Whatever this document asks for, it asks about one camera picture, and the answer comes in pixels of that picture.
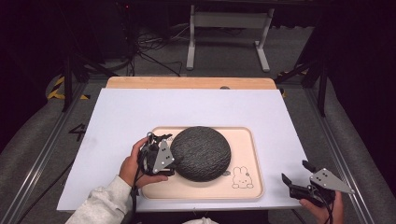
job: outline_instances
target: person's arm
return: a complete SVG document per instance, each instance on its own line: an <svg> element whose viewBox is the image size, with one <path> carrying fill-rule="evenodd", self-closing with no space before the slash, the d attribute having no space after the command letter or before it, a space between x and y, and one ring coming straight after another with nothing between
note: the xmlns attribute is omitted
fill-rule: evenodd
<svg viewBox="0 0 396 224"><path fill-rule="evenodd" d="M107 188L91 191L88 199L66 223L121 223L131 210L127 203L131 188L117 175Z"/></svg>
<svg viewBox="0 0 396 224"><path fill-rule="evenodd" d="M329 212L327 211L326 207L317 207L306 199L301 199L300 204L310 213L312 213L312 215L314 215L318 224L330 223L330 220L328 220ZM335 192L335 199L332 209L332 223L344 224L344 204L340 191Z"/></svg>
<svg viewBox="0 0 396 224"><path fill-rule="evenodd" d="M124 216L132 209L132 205L128 201L134 184L134 176L138 169L137 154L147 141L146 137L134 144L131 155L122 163L120 174L107 188L101 187L93 190L84 204L67 220L67 224L122 222ZM136 185L141 188L147 184L164 180L167 180L167 176L143 175Z"/></svg>

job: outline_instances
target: white board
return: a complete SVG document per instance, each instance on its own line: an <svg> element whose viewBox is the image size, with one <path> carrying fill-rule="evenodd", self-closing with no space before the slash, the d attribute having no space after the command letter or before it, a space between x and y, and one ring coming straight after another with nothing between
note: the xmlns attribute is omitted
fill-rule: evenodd
<svg viewBox="0 0 396 224"><path fill-rule="evenodd" d="M299 206L281 173L306 186L304 150L277 90L102 89L58 204L74 211L90 191L107 186L132 145L155 127L246 127L253 135L264 194L249 200L152 200L137 211L274 209Z"/></svg>

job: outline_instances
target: dark background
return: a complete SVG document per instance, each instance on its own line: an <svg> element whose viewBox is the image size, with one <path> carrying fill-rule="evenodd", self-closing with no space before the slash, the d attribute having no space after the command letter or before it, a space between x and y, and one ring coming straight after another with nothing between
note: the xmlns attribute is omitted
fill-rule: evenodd
<svg viewBox="0 0 396 224"><path fill-rule="evenodd" d="M337 97L396 192L396 34L391 1L347 1L325 11L302 55L302 63L324 55ZM60 1L76 49L100 63L124 56L126 42L113 2ZM139 6L139 22L160 35L188 22L188 6ZM49 82L62 72L59 24L43 14L42 1L0 3L0 151L46 102ZM273 26L317 25L322 11L280 8Z"/></svg>

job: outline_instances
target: human hand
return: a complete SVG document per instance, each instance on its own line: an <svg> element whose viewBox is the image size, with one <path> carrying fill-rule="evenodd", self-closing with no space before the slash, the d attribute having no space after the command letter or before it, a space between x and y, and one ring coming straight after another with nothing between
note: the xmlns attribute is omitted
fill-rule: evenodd
<svg viewBox="0 0 396 224"><path fill-rule="evenodd" d="M330 223L329 212L326 207L317 207L306 199L301 199L300 204L306 208L312 215L314 215L318 224ZM344 204L342 194L340 191L335 192L334 207L332 209L332 223L343 224L344 223Z"/></svg>
<svg viewBox="0 0 396 224"><path fill-rule="evenodd" d="M147 137L140 139L137 143L134 144L131 156L125 158L125 161L122 163L120 168L119 177L123 179L129 186L134 186L134 176L136 175L136 171L138 169L137 165L137 154L140 151L140 148L148 141ZM168 180L168 177L165 175L143 175L141 171L139 171L139 176L141 176L137 180L137 187L142 188L143 186L151 183L158 183L161 181Z"/></svg>

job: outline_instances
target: robotic hand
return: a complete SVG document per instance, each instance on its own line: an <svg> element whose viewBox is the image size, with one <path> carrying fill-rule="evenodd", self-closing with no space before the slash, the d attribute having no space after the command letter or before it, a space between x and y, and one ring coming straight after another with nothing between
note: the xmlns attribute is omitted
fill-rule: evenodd
<svg viewBox="0 0 396 224"><path fill-rule="evenodd" d="M337 178L332 172L326 168L317 170L308 161L303 161L303 166L313 175L309 177L311 185L306 188L293 185L284 174L282 174L283 183L289 187L290 197L295 199L307 199L318 207L331 204L335 198L335 190L344 193L353 194L355 191Z"/></svg>
<svg viewBox="0 0 396 224"><path fill-rule="evenodd" d="M174 175L176 165L166 139L172 134L157 136L148 133L148 141L137 155L137 163L145 175Z"/></svg>

